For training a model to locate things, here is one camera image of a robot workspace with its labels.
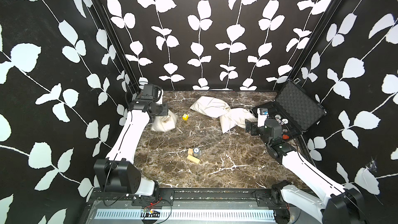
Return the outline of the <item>cream cloth bag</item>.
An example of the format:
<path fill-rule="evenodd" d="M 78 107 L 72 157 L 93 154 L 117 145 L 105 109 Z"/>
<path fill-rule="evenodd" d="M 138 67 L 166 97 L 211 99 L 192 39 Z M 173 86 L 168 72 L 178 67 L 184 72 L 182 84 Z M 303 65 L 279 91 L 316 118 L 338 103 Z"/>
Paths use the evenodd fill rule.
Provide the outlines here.
<path fill-rule="evenodd" d="M 190 109 L 211 118 L 219 118 L 231 110 L 225 101 L 209 96 L 201 96 Z"/>
<path fill-rule="evenodd" d="M 252 111 L 244 108 L 231 109 L 228 113 L 220 116 L 219 120 L 223 133 L 229 132 L 235 126 L 245 129 L 246 120 L 254 123 L 258 122 Z"/>
<path fill-rule="evenodd" d="M 155 132 L 170 131 L 176 128 L 177 119 L 177 115 L 169 110 L 166 116 L 155 116 L 151 130 Z"/>

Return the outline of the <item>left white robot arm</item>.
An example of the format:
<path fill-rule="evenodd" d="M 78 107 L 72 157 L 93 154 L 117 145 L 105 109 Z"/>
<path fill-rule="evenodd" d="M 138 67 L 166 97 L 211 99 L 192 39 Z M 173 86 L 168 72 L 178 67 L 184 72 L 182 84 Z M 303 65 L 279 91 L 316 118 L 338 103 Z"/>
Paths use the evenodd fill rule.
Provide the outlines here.
<path fill-rule="evenodd" d="M 152 117 L 166 116 L 163 90 L 146 84 L 127 106 L 127 118 L 113 148 L 104 159 L 94 164 L 94 172 L 102 192 L 152 196 L 156 182 L 145 178 L 134 165 L 134 156 L 142 133 Z"/>

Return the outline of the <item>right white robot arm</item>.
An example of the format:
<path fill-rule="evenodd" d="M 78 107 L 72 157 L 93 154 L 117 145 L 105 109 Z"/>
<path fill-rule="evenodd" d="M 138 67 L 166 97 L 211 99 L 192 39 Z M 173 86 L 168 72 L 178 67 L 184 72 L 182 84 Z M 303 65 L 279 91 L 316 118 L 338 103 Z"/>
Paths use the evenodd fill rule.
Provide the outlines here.
<path fill-rule="evenodd" d="M 321 224 L 366 224 L 362 194 L 330 179 L 308 162 L 292 145 L 283 139 L 283 128 L 276 119 L 266 119 L 263 126 L 246 120 L 245 129 L 259 136 L 268 154 L 293 172 L 311 190 L 304 192 L 284 180 L 272 186 L 275 204 L 292 204 Z"/>

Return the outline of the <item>open black foam case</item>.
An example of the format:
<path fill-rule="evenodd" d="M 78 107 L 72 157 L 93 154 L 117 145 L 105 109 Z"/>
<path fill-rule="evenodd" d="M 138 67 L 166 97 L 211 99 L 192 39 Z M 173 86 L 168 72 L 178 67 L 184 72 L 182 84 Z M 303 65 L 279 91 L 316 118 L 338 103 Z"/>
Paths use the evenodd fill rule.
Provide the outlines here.
<path fill-rule="evenodd" d="M 292 80 L 288 79 L 276 98 L 270 102 L 253 107 L 251 110 L 257 116 L 257 109 L 268 109 L 269 116 L 280 116 L 282 129 L 290 140 L 305 133 L 312 125 L 327 114 L 321 104 L 307 95 L 305 90 Z"/>

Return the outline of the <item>small grey metal cylinder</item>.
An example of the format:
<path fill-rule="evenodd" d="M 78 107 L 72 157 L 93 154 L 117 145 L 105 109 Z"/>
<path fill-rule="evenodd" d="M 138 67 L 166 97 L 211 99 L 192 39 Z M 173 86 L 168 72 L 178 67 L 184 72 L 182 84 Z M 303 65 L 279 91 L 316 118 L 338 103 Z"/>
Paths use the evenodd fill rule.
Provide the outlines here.
<path fill-rule="evenodd" d="M 201 156 L 201 150 L 199 148 L 194 148 L 193 149 L 193 156 L 196 158 L 199 158 Z"/>

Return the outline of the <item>wooden rectangular block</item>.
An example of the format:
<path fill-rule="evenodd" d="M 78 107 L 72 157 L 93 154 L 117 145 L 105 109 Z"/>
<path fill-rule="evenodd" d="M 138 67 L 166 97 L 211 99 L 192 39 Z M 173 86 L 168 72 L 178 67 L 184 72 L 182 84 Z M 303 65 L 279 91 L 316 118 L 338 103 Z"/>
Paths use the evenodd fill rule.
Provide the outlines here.
<path fill-rule="evenodd" d="M 193 163 L 196 163 L 196 164 L 200 164 L 200 159 L 198 159 L 198 158 L 196 158 L 196 157 L 194 157 L 194 156 L 192 156 L 192 155 L 188 155 L 187 156 L 187 159 L 189 160 L 189 161 L 191 161 L 191 162 L 193 162 Z"/>

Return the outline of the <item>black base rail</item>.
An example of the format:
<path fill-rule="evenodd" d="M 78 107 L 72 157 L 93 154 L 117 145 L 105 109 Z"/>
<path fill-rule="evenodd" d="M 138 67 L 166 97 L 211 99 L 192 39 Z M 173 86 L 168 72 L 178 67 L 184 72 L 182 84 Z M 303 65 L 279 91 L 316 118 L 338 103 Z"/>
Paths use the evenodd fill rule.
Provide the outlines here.
<path fill-rule="evenodd" d="M 153 196 L 126 195 L 122 193 L 101 192 L 95 188 L 89 204 L 95 201 L 104 202 L 107 206 L 126 201 L 129 206 L 169 206 L 178 201 L 221 201 L 221 202 L 253 202 L 258 207 L 286 208 L 291 206 L 273 198 L 271 189 L 252 188 L 160 188 Z"/>

